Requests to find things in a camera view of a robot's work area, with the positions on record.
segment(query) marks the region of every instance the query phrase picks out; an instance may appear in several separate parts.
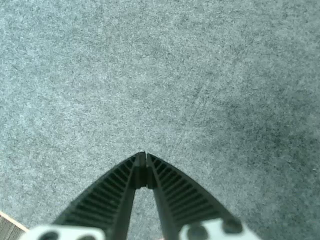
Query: wooden floor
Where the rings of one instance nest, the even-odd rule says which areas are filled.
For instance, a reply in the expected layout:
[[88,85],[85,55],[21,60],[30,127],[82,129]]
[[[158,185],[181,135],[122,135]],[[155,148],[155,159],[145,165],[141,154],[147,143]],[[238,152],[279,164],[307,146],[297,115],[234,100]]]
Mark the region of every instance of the wooden floor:
[[0,240],[18,240],[28,229],[0,211]]

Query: screw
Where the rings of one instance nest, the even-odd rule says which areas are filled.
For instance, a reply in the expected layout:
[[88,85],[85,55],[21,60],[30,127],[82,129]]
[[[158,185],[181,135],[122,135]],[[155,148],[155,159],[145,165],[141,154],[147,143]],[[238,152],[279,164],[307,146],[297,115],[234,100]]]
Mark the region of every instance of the screw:
[[243,231],[240,220],[230,218],[223,221],[222,228],[226,234],[239,234]]
[[96,240],[94,236],[86,235],[78,238],[78,240]]
[[189,240],[206,240],[209,237],[205,227],[198,224],[189,228],[187,236]]
[[59,237],[58,233],[56,233],[55,231],[49,231],[45,234],[43,234],[39,240],[57,240]]

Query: carpet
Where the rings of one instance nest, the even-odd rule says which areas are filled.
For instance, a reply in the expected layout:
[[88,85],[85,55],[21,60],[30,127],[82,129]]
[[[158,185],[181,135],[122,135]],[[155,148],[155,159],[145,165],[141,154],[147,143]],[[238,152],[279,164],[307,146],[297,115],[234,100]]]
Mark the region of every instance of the carpet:
[[[140,152],[263,239],[320,236],[320,1],[0,2],[0,210],[50,223]],[[152,192],[128,239],[162,237]]]

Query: wooden edge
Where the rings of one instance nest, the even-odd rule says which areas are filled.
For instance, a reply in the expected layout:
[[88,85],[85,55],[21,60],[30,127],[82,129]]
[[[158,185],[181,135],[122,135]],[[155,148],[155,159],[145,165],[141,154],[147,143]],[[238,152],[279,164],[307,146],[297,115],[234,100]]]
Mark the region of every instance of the wooden edge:
[[25,226],[23,226],[21,223],[17,222],[16,220],[14,220],[13,218],[9,217],[7,214],[5,214],[4,212],[0,211],[0,216],[3,217],[4,219],[8,220],[9,222],[11,222],[12,224],[16,225],[18,228],[20,228],[22,231],[24,232],[28,232],[29,229],[26,228]]

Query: floor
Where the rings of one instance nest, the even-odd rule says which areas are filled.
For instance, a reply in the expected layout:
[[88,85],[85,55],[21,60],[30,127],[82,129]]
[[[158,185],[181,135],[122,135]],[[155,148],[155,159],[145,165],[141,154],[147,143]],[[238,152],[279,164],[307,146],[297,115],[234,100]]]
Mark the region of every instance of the floor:
[[[263,239],[320,236],[320,1],[0,3],[0,210],[50,223],[140,152]],[[128,239],[162,237],[140,190]]]
[[12,220],[3,212],[0,212],[0,239],[1,240],[18,240],[21,235],[25,232],[19,227],[19,223],[15,225],[15,221]]

